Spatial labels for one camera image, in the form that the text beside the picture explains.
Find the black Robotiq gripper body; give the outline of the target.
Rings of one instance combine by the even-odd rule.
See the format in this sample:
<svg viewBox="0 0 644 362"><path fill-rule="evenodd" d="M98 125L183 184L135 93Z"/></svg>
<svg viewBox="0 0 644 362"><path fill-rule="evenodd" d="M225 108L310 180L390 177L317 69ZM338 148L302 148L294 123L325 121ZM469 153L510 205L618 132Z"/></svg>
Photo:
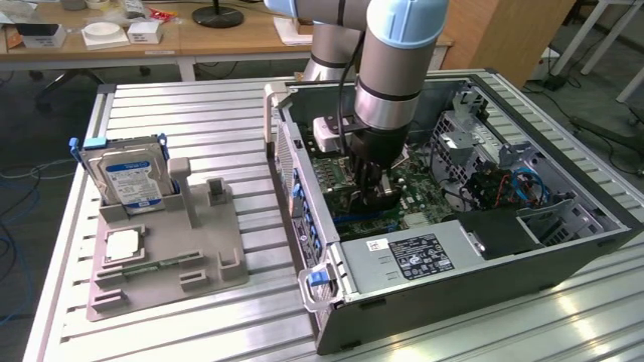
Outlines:
<svg viewBox="0 0 644 362"><path fill-rule="evenodd" d="M351 135L350 156L354 166L370 164L389 170L399 158L409 137L410 126L395 130L365 128Z"/></svg>

